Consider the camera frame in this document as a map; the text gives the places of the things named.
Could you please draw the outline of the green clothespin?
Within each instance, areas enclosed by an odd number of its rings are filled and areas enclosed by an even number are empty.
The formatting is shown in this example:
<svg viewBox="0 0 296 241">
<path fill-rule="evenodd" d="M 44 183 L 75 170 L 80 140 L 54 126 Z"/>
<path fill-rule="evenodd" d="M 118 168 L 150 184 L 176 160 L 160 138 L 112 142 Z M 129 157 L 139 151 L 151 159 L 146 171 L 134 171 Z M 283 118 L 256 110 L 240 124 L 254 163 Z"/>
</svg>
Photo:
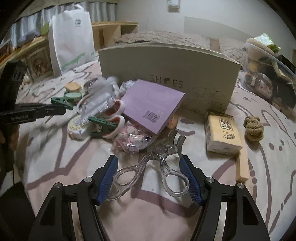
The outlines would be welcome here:
<svg viewBox="0 0 296 241">
<path fill-rule="evenodd" d="M 93 116 L 89 117 L 88 120 L 95 124 L 95 131 L 90 134 L 90 137 L 93 138 L 107 138 L 107 135 L 111 134 L 117 128 L 117 123 L 115 122 L 110 122 Z"/>
<path fill-rule="evenodd" d="M 60 104 L 69 110 L 74 109 L 74 106 L 72 104 L 73 101 L 74 101 L 74 99 L 66 98 L 66 97 L 52 97 L 51 98 L 51 104 Z"/>
</svg>

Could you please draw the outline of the green round tape measure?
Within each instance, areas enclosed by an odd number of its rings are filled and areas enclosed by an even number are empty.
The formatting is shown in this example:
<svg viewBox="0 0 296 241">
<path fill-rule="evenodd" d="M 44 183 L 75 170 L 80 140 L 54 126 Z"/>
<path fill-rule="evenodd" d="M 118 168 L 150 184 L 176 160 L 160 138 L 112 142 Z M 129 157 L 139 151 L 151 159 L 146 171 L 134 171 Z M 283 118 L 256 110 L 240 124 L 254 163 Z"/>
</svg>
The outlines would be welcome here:
<svg viewBox="0 0 296 241">
<path fill-rule="evenodd" d="M 79 102 L 82 99 L 82 94 L 80 92 L 65 92 L 64 99 L 67 102 Z"/>
</svg>

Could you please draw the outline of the clear eyelash curler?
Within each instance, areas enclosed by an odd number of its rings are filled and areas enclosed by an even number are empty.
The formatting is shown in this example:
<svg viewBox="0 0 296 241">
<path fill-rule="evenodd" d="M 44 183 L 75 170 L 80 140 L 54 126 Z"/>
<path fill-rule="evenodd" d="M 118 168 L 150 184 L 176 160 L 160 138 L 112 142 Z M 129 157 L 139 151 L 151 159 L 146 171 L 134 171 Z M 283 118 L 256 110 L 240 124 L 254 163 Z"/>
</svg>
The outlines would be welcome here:
<svg viewBox="0 0 296 241">
<path fill-rule="evenodd" d="M 190 187 L 188 178 L 181 172 L 170 168 L 166 162 L 166 158 L 174 154 L 177 154 L 179 158 L 182 157 L 182 147 L 185 140 L 185 135 L 178 134 L 176 130 L 172 130 L 166 138 L 163 138 L 154 146 L 149 148 L 138 164 L 125 167 L 117 171 L 113 177 L 113 186 L 116 188 L 116 193 L 109 196 L 107 200 L 116 200 L 125 195 L 137 183 L 144 172 L 147 163 L 151 160 L 159 162 L 162 184 L 168 195 L 172 197 L 185 195 L 189 191 Z M 120 183 L 119 178 L 126 173 L 132 173 L 132 178 L 126 183 Z M 167 182 L 168 176 L 174 176 L 180 179 L 184 183 L 184 188 L 180 191 L 171 190 Z"/>
</svg>

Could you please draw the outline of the wooden oval box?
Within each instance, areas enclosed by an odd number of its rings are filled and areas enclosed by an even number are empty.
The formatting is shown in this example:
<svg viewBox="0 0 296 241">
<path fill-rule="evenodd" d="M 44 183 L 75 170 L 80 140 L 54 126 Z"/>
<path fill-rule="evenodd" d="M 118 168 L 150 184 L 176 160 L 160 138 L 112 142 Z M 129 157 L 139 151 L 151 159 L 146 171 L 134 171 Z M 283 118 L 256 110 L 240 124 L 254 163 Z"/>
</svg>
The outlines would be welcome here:
<svg viewBox="0 0 296 241">
<path fill-rule="evenodd" d="M 82 86 L 76 82 L 69 82 L 65 85 L 66 92 L 80 92 Z"/>
</svg>

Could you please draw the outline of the round white tin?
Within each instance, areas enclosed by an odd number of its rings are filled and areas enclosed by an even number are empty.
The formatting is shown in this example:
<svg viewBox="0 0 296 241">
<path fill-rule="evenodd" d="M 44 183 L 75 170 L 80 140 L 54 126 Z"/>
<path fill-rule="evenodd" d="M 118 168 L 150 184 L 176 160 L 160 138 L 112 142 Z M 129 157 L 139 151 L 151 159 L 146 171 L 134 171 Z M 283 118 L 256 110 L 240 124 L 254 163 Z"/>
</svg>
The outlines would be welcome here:
<svg viewBox="0 0 296 241">
<path fill-rule="evenodd" d="M 73 140 L 83 141 L 90 136 L 93 131 L 92 123 L 81 124 L 80 116 L 71 119 L 67 125 L 68 135 Z"/>
</svg>

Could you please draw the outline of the wooden stick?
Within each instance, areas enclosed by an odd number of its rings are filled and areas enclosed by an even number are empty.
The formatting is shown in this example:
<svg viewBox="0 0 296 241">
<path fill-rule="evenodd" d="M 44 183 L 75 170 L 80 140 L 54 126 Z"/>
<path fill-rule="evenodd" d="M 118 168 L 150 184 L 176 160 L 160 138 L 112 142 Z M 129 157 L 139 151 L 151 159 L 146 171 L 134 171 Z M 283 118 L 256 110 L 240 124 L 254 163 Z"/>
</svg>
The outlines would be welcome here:
<svg viewBox="0 0 296 241">
<path fill-rule="evenodd" d="M 235 159 L 236 182 L 245 183 L 249 179 L 247 149 L 243 147 Z"/>
</svg>

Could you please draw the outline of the white paper shopping bag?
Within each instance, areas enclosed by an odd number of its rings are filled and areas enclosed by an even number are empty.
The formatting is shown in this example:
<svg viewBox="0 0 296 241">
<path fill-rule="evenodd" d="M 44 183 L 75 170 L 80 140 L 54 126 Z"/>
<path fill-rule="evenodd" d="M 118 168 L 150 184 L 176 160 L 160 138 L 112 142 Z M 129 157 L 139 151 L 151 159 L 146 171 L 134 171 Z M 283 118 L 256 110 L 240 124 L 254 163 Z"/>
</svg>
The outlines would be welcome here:
<svg viewBox="0 0 296 241">
<path fill-rule="evenodd" d="M 90 14 L 80 4 L 52 16 L 48 40 L 55 77 L 95 60 Z"/>
</svg>

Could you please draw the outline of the red white tape rolls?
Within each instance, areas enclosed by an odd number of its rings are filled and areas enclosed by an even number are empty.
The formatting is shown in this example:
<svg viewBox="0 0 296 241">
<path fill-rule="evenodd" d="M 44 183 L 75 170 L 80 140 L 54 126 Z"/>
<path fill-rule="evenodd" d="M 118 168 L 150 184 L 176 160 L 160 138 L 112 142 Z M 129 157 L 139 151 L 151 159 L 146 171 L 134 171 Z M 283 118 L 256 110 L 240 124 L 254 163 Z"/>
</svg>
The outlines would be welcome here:
<svg viewBox="0 0 296 241">
<path fill-rule="evenodd" d="M 125 126 L 125 118 L 122 116 L 124 110 L 125 110 L 124 102 L 120 99 L 117 99 L 113 107 L 107 109 L 103 113 L 102 117 L 105 120 L 114 122 L 117 124 L 117 127 L 115 128 L 115 130 L 103 135 L 102 136 L 103 138 L 106 138 L 106 139 L 114 138 L 122 131 L 123 127 Z"/>
</svg>

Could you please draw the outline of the yellow tissue pack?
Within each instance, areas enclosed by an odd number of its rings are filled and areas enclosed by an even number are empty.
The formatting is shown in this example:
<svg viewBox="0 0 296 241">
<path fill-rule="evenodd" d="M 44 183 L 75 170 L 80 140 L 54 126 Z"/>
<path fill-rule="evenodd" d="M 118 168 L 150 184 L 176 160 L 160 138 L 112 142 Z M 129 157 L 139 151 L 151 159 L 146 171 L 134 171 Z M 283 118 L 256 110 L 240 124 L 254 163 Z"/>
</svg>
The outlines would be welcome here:
<svg viewBox="0 0 296 241">
<path fill-rule="evenodd" d="M 208 152 L 235 156 L 243 148 L 233 116 L 209 109 L 204 122 Z"/>
</svg>

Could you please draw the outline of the pink candy bag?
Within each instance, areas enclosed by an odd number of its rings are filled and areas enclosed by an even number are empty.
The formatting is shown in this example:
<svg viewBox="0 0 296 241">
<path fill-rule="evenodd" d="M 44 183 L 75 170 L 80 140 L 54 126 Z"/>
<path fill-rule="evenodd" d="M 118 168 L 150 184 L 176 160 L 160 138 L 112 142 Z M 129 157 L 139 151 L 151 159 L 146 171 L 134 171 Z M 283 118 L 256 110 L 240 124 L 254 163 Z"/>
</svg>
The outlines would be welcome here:
<svg viewBox="0 0 296 241">
<path fill-rule="evenodd" d="M 121 132 L 115 137 L 112 150 L 122 150 L 129 154 L 135 154 L 147 148 L 156 139 L 146 128 L 134 121 L 127 121 Z"/>
</svg>

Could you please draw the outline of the wooden bedside shelf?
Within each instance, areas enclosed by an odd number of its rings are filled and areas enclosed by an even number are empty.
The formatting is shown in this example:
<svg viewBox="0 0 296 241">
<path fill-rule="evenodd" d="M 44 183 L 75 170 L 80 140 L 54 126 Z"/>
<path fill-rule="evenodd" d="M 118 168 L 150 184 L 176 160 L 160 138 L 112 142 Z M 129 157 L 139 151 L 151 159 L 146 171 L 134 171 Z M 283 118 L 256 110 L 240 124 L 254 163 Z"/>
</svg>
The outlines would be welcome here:
<svg viewBox="0 0 296 241">
<path fill-rule="evenodd" d="M 95 22 L 92 23 L 95 50 L 111 47 L 115 39 L 137 31 L 137 22 Z"/>
</svg>

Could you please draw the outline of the purple book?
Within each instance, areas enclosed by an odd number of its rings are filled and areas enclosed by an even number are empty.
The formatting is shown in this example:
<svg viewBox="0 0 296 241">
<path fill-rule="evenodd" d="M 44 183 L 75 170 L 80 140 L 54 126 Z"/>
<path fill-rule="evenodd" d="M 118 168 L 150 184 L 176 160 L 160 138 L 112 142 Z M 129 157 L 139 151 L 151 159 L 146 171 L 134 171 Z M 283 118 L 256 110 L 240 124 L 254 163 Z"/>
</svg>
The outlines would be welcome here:
<svg viewBox="0 0 296 241">
<path fill-rule="evenodd" d="M 159 135 L 184 96 L 181 91 L 138 79 L 121 100 L 125 104 L 125 116 Z"/>
</svg>

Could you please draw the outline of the bed pillow left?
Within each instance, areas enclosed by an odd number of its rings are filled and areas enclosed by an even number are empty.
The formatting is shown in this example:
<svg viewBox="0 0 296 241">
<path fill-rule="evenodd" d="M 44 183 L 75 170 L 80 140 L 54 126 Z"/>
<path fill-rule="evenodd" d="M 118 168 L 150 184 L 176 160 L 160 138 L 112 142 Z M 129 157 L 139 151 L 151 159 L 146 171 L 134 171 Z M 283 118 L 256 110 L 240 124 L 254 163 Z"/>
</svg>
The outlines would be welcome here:
<svg viewBox="0 0 296 241">
<path fill-rule="evenodd" d="M 141 31 L 124 34 L 114 39 L 116 45 L 133 43 L 164 43 L 185 45 L 210 50 L 210 39 L 196 34 L 167 31 Z"/>
</svg>

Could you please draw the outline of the bed pillow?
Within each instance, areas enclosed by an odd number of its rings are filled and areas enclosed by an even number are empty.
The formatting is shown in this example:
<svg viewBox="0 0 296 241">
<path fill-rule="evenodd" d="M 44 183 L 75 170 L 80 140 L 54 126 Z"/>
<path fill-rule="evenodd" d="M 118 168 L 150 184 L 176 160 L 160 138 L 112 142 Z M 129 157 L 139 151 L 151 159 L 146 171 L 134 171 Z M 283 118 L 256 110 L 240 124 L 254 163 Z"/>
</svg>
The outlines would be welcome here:
<svg viewBox="0 0 296 241">
<path fill-rule="evenodd" d="M 114 39 L 116 45 L 133 43 L 164 43 L 185 45 L 210 50 L 210 39 L 196 34 L 167 31 L 141 31 L 124 34 Z"/>
<path fill-rule="evenodd" d="M 243 65 L 245 60 L 244 42 L 236 39 L 220 38 L 220 52 Z"/>
</svg>

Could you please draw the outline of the grey shoe box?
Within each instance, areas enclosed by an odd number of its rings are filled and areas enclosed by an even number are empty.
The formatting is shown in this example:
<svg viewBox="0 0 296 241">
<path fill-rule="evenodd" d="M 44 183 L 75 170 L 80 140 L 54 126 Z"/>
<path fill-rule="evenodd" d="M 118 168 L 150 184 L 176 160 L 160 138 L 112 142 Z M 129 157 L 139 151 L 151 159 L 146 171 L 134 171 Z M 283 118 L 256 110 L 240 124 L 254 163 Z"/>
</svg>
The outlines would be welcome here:
<svg viewBox="0 0 296 241">
<path fill-rule="evenodd" d="M 240 63 L 212 50 L 165 43 L 134 43 L 99 50 L 103 77 L 142 79 L 184 92 L 184 109 L 224 113 Z"/>
</svg>

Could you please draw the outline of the clear plastic storage bin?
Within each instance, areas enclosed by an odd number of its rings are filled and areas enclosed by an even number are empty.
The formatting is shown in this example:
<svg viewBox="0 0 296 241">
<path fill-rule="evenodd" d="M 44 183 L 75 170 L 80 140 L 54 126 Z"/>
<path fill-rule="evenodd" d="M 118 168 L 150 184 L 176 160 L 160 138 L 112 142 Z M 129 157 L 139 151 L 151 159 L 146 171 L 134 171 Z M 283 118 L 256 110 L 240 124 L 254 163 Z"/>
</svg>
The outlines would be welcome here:
<svg viewBox="0 0 296 241">
<path fill-rule="evenodd" d="M 244 86 L 286 115 L 295 115 L 295 73 L 263 43 L 250 38 L 243 45 Z"/>
</svg>

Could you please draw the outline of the bed pillow right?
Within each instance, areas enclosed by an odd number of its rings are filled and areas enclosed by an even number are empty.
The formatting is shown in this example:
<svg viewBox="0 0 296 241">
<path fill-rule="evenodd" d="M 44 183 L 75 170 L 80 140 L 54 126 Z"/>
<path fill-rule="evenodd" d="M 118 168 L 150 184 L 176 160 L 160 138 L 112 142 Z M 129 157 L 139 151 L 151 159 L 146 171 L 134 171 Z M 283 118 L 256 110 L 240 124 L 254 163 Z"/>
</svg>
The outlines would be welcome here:
<svg viewBox="0 0 296 241">
<path fill-rule="evenodd" d="M 236 39 L 220 38 L 220 52 L 243 65 L 245 60 L 244 42 Z"/>
</svg>

